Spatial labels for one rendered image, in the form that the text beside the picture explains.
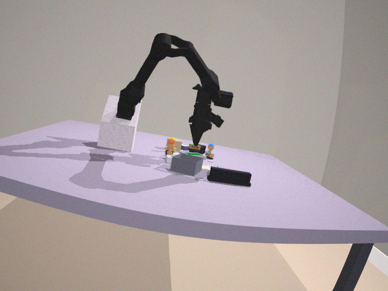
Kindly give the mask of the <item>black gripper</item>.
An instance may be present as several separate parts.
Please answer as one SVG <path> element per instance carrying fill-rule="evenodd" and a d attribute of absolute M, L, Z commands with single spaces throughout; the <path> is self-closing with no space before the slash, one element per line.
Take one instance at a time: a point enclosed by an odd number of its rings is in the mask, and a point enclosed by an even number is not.
<path fill-rule="evenodd" d="M 190 129 L 194 146 L 197 146 L 202 134 L 212 128 L 212 123 L 206 120 L 207 115 L 211 111 L 211 105 L 195 102 L 194 112 L 189 117 Z"/>

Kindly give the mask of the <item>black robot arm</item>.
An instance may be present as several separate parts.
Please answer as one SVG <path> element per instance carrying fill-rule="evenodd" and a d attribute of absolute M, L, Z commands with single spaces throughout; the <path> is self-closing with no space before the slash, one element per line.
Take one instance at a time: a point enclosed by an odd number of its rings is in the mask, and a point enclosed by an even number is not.
<path fill-rule="evenodd" d="M 171 44 L 178 48 L 172 48 Z M 157 34 L 153 40 L 150 54 L 139 70 L 136 78 L 120 91 L 117 103 L 117 118 L 132 120 L 135 107 L 145 95 L 145 83 L 159 61 L 165 57 L 185 57 L 200 78 L 201 84 L 192 89 L 198 90 L 196 102 L 230 108 L 233 93 L 220 90 L 217 74 L 207 67 L 190 41 L 167 33 Z"/>

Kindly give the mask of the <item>tan cardboard box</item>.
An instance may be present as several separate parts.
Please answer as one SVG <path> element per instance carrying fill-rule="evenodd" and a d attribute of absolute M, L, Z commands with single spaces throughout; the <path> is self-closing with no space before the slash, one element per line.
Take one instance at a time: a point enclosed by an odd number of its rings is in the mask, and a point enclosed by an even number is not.
<path fill-rule="evenodd" d="M 170 138 L 167 138 L 167 143 L 169 142 L 169 139 Z M 175 146 L 174 148 L 176 148 L 176 151 L 181 151 L 181 145 L 182 145 L 182 141 L 178 140 L 178 139 L 175 139 Z"/>

